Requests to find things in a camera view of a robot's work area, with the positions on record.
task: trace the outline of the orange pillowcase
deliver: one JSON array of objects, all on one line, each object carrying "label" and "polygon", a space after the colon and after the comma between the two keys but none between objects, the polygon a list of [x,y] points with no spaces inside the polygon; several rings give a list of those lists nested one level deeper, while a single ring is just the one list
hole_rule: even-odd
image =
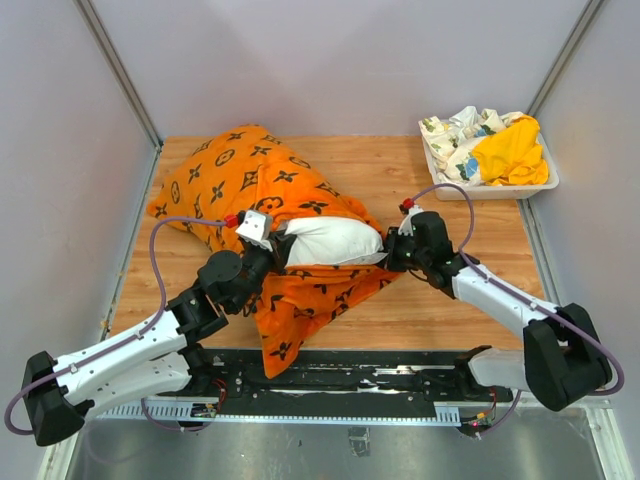
[{"label": "orange pillowcase", "polygon": [[[378,222],[356,199],[334,190],[293,150],[257,125],[245,125],[203,143],[167,175],[147,206],[156,218],[188,216],[219,220],[240,210],[259,210],[283,221],[319,215]],[[171,223],[194,233],[212,251],[242,252],[233,229]],[[390,283],[397,274],[375,266],[310,265],[269,274],[256,303],[265,374],[273,378],[296,358],[304,340],[347,309]]]}]

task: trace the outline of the laundry basket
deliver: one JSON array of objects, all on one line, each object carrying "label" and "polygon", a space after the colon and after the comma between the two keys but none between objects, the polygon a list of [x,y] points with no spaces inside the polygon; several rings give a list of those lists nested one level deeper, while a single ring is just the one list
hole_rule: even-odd
[{"label": "laundry basket", "polygon": [[[542,190],[551,190],[552,188],[556,188],[559,183],[556,164],[553,161],[553,158],[549,153],[549,149],[547,148],[547,144],[541,134],[538,135],[538,143],[542,145],[542,155],[549,166],[549,178],[547,179],[547,183],[544,185],[501,185],[497,187],[479,185],[477,187],[462,186],[462,188],[469,194],[469,197],[471,197],[472,200],[522,200],[524,198],[529,198]],[[438,179],[438,169],[424,137],[422,138],[422,145],[424,147],[424,154],[427,157],[427,167],[429,167],[429,173],[431,173],[433,183],[443,183]],[[445,201],[463,200],[462,194],[453,188],[438,188],[436,190],[436,197],[439,200]]]}]

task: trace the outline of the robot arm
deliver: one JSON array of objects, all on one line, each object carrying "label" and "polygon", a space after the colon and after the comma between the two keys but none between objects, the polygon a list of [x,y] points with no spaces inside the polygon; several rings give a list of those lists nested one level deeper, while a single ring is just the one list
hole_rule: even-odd
[{"label": "robot arm", "polygon": [[[280,268],[269,229],[270,217],[247,212],[236,230],[245,245],[242,257],[214,253],[194,285],[170,300],[151,328],[153,317],[55,360],[47,352],[32,356],[23,387],[58,373],[25,396],[36,444],[64,440],[86,420],[128,401],[167,392],[201,394],[214,371],[198,342],[228,324],[224,312],[250,312],[267,274]],[[87,363],[89,357],[94,360]]]},{"label": "robot arm", "polygon": [[557,314],[599,341],[586,310],[576,304],[561,308],[533,297],[475,258],[455,253],[436,212],[424,212],[417,205],[403,211],[407,216],[400,227],[387,234],[385,268],[422,271],[433,287],[474,305],[523,340],[524,351],[482,346],[462,356],[456,368],[466,383],[463,388],[530,391],[545,407],[559,411],[611,380],[604,354],[550,318]]},{"label": "robot arm", "polygon": [[[432,286],[486,312],[524,342],[524,352],[481,346],[461,356],[455,366],[460,389],[529,390],[557,411],[610,381],[607,359],[544,313],[560,314],[597,340],[584,309],[573,304],[559,308],[532,297],[491,274],[476,259],[455,253],[437,213],[417,206],[405,213],[400,227],[389,229],[388,254],[381,266],[394,272],[422,271]],[[284,264],[286,255],[270,235],[270,221],[267,215],[247,212],[236,229],[245,244],[243,256],[230,251],[213,254],[198,270],[194,285],[153,318],[152,328],[147,327],[149,318],[55,360],[46,352],[31,357],[23,386],[60,374],[25,396],[36,443],[57,443],[80,430],[87,419],[131,400],[167,392],[201,394],[215,371],[199,340],[228,324],[223,312],[251,312],[266,275]],[[98,358],[83,362],[93,356]]]}]

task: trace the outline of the crumpled cloth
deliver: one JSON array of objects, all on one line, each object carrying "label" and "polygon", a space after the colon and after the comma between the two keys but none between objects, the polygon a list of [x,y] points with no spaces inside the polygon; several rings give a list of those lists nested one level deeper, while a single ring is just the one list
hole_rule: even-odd
[{"label": "crumpled cloth", "polygon": [[449,120],[425,118],[420,131],[440,182],[464,186],[542,185],[549,178],[537,137],[540,125],[522,112],[498,115],[466,107]]},{"label": "crumpled cloth", "polygon": [[[291,219],[327,216],[357,220],[383,236],[380,224],[362,203],[336,191],[318,170],[258,125],[237,127],[204,142],[164,177],[147,213],[159,219],[180,215],[216,220],[249,209],[271,215],[272,230]],[[170,225],[192,232],[213,251],[243,250],[235,229],[190,222]],[[336,231],[335,248],[340,248],[346,233],[342,228]],[[253,312],[265,375],[273,378],[282,373],[307,338],[397,276],[376,265],[357,263],[296,266],[282,275],[270,273]]]}]

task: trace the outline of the wooden table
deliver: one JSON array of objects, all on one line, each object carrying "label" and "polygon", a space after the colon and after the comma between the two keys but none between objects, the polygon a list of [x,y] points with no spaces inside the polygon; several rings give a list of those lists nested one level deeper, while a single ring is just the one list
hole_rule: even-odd
[{"label": "wooden table", "polygon": [[[150,197],[162,178],[206,138],[171,137],[165,143]],[[283,141],[311,162],[339,191],[359,198],[386,229],[402,220],[398,204],[427,185],[431,177],[418,137],[285,137]],[[441,202],[431,194],[420,201],[438,211],[457,245],[466,235],[469,214],[464,202]],[[531,249],[515,201],[475,204],[476,231],[466,251],[505,280],[542,295]],[[146,216],[135,245],[111,332],[144,320],[158,308],[159,293],[151,271],[148,239],[156,220]],[[156,252],[169,297],[191,286],[209,251],[193,235],[161,230]],[[231,317],[230,325],[202,341],[204,346],[258,347],[251,318]],[[451,300],[410,275],[349,310],[306,348],[470,349],[481,344],[520,348],[506,328],[474,307]]]}]

